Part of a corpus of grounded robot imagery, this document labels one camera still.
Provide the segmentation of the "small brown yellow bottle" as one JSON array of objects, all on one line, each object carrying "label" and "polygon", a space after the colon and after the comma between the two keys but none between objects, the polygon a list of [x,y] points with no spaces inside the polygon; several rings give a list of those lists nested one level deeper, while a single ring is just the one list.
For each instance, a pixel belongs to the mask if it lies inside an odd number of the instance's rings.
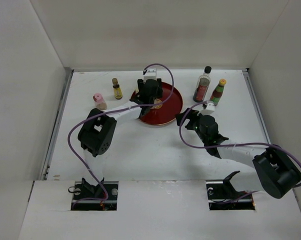
[{"label": "small brown yellow bottle", "polygon": [[122,90],[120,88],[120,85],[118,83],[118,79],[117,78],[113,78],[112,79],[112,87],[113,87],[114,97],[117,100],[122,99],[123,94],[122,94]]}]

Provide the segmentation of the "pink lid shaker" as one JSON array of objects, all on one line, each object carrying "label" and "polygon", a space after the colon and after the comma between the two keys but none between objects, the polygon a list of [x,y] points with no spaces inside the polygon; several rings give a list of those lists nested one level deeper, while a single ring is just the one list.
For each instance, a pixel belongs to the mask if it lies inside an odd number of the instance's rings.
[{"label": "pink lid shaker", "polygon": [[98,110],[104,111],[107,109],[107,104],[100,93],[95,93],[92,98],[94,100],[95,107]]}]

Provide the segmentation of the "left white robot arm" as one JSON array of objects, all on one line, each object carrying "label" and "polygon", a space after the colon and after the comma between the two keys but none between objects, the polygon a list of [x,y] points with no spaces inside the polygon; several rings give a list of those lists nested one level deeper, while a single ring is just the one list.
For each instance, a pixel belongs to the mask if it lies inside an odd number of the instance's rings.
[{"label": "left white robot arm", "polygon": [[138,79],[137,88],[138,92],[124,105],[106,112],[94,108],[85,120],[76,125],[76,128],[81,127],[77,135],[80,147],[92,157],[109,149],[119,124],[144,117],[158,105],[156,99],[163,97],[161,78]]}]

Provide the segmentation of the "tall dark sauce bottle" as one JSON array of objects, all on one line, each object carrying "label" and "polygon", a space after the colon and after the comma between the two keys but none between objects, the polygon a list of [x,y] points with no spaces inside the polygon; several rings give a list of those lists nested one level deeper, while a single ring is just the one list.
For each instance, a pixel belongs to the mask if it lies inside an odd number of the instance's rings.
[{"label": "tall dark sauce bottle", "polygon": [[199,76],[197,85],[192,99],[196,102],[202,102],[206,96],[207,90],[211,83],[210,73],[212,71],[211,66],[206,66],[202,75]]}]

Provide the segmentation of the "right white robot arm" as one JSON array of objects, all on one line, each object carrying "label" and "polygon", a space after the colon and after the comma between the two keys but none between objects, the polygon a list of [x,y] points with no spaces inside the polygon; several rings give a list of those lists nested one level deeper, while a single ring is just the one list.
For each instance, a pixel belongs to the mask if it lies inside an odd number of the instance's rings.
[{"label": "right white robot arm", "polygon": [[211,115],[188,108],[175,116],[179,127],[194,131],[211,156],[233,160],[254,168],[262,190],[280,199],[293,188],[301,186],[301,163],[283,148],[263,143],[235,143],[219,133],[219,125]]}]

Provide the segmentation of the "green label chili bottle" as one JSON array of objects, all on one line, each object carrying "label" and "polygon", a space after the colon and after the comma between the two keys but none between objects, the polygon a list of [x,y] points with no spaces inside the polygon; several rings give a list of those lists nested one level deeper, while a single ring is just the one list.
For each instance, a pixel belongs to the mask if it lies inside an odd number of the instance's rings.
[{"label": "green label chili bottle", "polygon": [[211,94],[210,101],[212,101],[215,106],[218,105],[223,95],[226,83],[227,81],[224,78],[220,79],[218,85],[215,87],[214,91]]}]

